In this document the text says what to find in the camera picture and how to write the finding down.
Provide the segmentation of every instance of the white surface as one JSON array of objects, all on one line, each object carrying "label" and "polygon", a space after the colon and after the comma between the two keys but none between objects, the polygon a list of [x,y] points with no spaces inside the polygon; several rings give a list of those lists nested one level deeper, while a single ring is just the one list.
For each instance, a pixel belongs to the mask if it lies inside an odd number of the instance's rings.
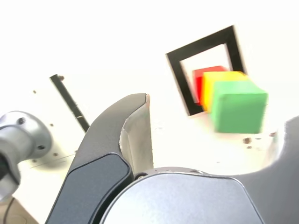
[{"label": "white surface", "polygon": [[[52,152],[59,150],[57,158],[70,155],[61,158],[64,162],[56,168],[34,167],[31,162],[21,165],[22,184],[15,197],[38,222],[47,218],[71,155],[83,138],[49,81],[54,74],[65,76],[65,85],[89,123],[130,93],[150,94],[156,167],[182,166],[216,174],[261,167],[269,132],[299,112],[293,103],[299,91],[299,28],[298,21],[286,21],[298,19],[292,11],[297,7],[286,1],[286,7],[281,2],[238,2],[0,3],[0,111],[25,110],[47,125],[53,123],[49,129],[57,147]],[[285,21],[278,21],[277,15]],[[248,135],[214,134],[207,115],[186,116],[165,58],[165,53],[232,24],[236,24],[248,74],[270,93],[265,134],[252,149],[242,143]],[[213,57],[205,61],[217,65],[213,63]],[[49,154],[46,161],[57,158]]]}]

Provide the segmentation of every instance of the small debris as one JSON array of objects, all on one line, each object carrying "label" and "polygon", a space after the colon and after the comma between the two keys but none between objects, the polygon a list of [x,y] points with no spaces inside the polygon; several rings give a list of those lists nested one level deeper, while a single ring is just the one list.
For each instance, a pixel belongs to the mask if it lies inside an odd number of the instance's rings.
[{"label": "small debris", "polygon": [[270,137],[274,137],[276,135],[276,132],[272,132],[269,134]]},{"label": "small debris", "polygon": [[60,81],[64,81],[64,76],[58,76]]},{"label": "small debris", "polygon": [[251,142],[251,138],[243,139],[244,144],[249,144]]}]

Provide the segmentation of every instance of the wooden block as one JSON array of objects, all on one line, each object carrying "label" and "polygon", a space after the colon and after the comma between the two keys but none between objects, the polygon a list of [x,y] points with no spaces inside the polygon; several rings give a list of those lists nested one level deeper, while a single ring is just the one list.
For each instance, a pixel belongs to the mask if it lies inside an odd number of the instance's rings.
[{"label": "wooden block", "polygon": [[193,81],[194,81],[194,87],[195,87],[195,93],[196,93],[196,99],[198,105],[202,105],[201,87],[202,87],[203,73],[208,71],[227,71],[227,69],[222,66],[215,66],[215,67],[209,67],[204,69],[197,69],[193,71]]},{"label": "wooden block", "polygon": [[204,72],[201,90],[201,103],[203,109],[207,112],[211,112],[215,82],[245,80],[248,80],[248,76],[240,71]]},{"label": "wooden block", "polygon": [[211,117],[221,133],[260,133],[268,94],[252,81],[214,83]]}]

